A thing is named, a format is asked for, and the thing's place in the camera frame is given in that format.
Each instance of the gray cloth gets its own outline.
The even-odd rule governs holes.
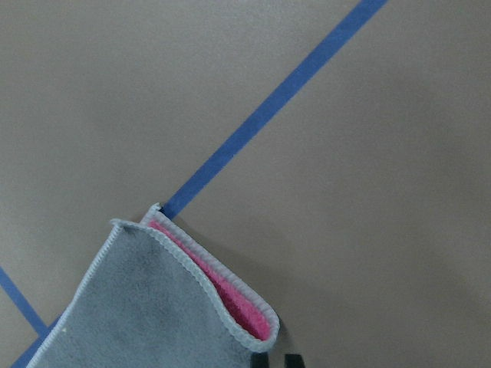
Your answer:
[[[244,338],[209,279],[179,247],[144,225],[114,223],[28,368],[246,368],[253,350],[273,345],[272,310],[270,339]]]

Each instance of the blue tape strip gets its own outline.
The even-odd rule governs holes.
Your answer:
[[[160,210],[173,219],[388,0],[362,0]]]
[[[46,335],[48,333],[48,328],[38,316],[34,308],[31,307],[24,295],[22,295],[20,290],[17,289],[14,282],[5,273],[5,271],[3,271],[2,267],[0,267],[0,285],[4,288],[7,295],[12,299],[15,306],[21,311],[25,319],[28,320],[38,335]]]
[[[11,368],[25,368],[29,362],[31,361],[32,357],[34,354],[36,354],[36,351],[38,351],[39,347],[43,343],[44,339],[48,336],[48,334],[53,330],[54,326],[56,326],[56,323],[60,317],[58,317],[52,324],[49,325],[48,327],[48,333],[45,334],[44,336],[38,337],[34,343],[12,364]]]

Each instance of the pink cloth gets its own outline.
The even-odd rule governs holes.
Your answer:
[[[203,270],[205,275],[215,286],[218,295],[222,299],[222,302],[230,315],[244,330],[248,331],[255,338],[263,341],[269,338],[270,326],[268,321],[249,299],[244,297],[244,295],[242,295],[230,282],[212,269],[203,259],[192,253],[179,239],[160,223],[151,221],[148,225],[165,234]]]

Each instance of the blue line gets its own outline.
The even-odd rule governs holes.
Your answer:
[[[173,219],[388,0],[362,0],[160,210]]]
[[[54,320],[54,322],[48,327],[48,332],[51,332],[51,330],[53,330],[59,319],[60,317]],[[36,351],[38,351],[38,348],[41,346],[47,336],[48,334],[38,337],[36,341],[32,343],[32,345],[14,362],[14,364],[12,364],[11,368],[25,368],[31,361]]]
[[[28,320],[38,335],[46,335],[48,333],[48,328],[38,316],[34,308],[31,307],[24,295],[22,295],[20,290],[17,289],[14,282],[5,273],[5,271],[3,271],[2,267],[0,267],[0,285],[4,288],[7,295],[12,299],[15,306],[21,311],[25,319]]]

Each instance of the blue tape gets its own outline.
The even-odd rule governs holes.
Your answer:
[[[160,210],[173,219],[388,0],[362,0]]]
[[[15,286],[14,282],[0,267],[0,285],[4,288],[7,295],[12,299],[15,306],[21,311],[25,319],[31,324],[32,328],[38,333],[39,336],[45,336],[48,333],[48,328],[38,316],[33,307],[29,304],[27,299],[22,295],[19,289]]]
[[[48,334],[53,330],[54,326],[56,326],[56,323],[60,317],[58,317],[52,324],[49,325],[48,327],[48,332],[36,339],[34,343],[12,364],[11,368],[25,368],[29,362],[31,361],[32,357],[34,354],[36,354],[36,351],[38,351],[39,347],[43,343],[44,339],[48,336]]]

